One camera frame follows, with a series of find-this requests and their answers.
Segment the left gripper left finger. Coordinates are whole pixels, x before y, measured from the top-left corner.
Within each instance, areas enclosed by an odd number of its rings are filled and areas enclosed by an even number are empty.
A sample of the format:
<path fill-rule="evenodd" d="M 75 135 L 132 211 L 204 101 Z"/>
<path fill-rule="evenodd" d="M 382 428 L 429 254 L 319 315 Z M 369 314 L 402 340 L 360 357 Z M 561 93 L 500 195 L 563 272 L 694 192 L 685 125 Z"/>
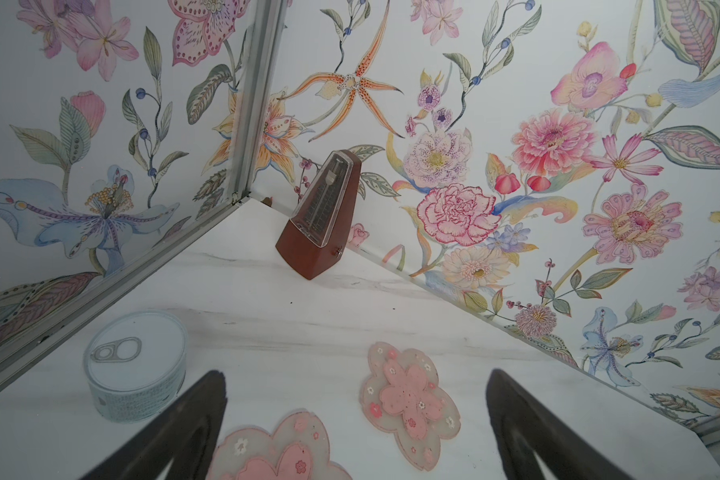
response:
<path fill-rule="evenodd" d="M 227 406 L 226 380 L 211 370 L 86 479 L 204 479 Z"/>

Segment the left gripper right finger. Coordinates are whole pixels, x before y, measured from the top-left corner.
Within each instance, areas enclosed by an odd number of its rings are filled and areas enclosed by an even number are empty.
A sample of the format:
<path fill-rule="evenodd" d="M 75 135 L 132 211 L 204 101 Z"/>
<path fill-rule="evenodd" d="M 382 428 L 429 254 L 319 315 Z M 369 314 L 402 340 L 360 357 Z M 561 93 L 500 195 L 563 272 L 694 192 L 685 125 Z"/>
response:
<path fill-rule="evenodd" d="M 491 372 L 485 399 L 508 479 L 543 479 L 541 464 L 558 479 L 629 477 L 505 371 Z"/>

